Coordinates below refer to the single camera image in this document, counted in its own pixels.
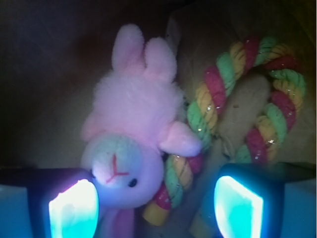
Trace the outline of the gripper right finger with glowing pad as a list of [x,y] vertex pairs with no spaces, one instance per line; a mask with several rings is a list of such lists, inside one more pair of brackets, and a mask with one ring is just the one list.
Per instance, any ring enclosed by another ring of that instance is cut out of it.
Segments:
[[317,177],[311,163],[227,164],[214,187],[224,238],[315,238]]

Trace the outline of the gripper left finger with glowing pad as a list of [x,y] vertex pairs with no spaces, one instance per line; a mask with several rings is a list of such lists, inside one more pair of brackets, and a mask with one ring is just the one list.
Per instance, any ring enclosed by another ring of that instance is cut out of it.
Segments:
[[85,169],[1,169],[2,238],[92,238],[98,219],[98,193]]

